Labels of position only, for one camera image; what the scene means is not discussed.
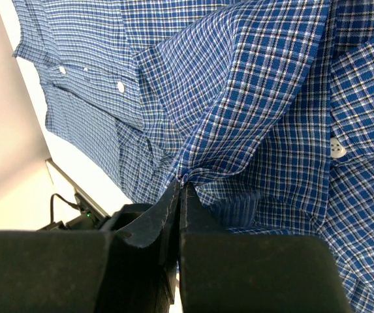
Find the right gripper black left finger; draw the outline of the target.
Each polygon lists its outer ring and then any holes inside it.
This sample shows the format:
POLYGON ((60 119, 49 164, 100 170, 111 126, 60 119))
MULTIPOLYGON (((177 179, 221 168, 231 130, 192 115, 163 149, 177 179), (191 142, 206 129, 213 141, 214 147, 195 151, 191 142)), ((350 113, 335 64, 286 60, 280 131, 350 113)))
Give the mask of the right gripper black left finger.
POLYGON ((179 183, 99 230, 0 231, 0 312, 168 312, 179 183))

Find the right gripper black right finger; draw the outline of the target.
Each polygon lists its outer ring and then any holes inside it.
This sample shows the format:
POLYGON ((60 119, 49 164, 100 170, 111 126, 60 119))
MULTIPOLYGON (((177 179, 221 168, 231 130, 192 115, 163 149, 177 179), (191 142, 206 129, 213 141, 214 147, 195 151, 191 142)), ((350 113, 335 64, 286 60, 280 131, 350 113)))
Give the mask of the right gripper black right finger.
POLYGON ((183 187, 180 295, 185 312, 349 312, 334 257, 319 238, 240 235, 183 187))

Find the blue checked long sleeve shirt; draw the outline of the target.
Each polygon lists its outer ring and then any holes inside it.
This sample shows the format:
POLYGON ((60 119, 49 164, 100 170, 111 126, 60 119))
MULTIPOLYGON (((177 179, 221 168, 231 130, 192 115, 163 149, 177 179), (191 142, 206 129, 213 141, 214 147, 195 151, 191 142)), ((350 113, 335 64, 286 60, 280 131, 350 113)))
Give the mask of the blue checked long sleeve shirt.
POLYGON ((314 235, 374 312, 374 1, 15 1, 46 129, 132 201, 314 235))

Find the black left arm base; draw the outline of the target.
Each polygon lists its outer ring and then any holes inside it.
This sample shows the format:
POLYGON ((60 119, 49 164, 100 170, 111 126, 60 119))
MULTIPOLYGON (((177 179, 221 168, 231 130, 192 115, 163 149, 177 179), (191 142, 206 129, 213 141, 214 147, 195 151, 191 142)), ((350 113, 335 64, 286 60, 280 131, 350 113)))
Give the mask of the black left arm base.
POLYGON ((50 223, 39 231, 99 230, 110 219, 110 215, 81 193, 76 192, 74 199, 75 202, 71 202, 58 193, 52 194, 50 196, 50 223), (56 198, 74 209, 77 215, 72 219, 55 220, 54 203, 56 198))

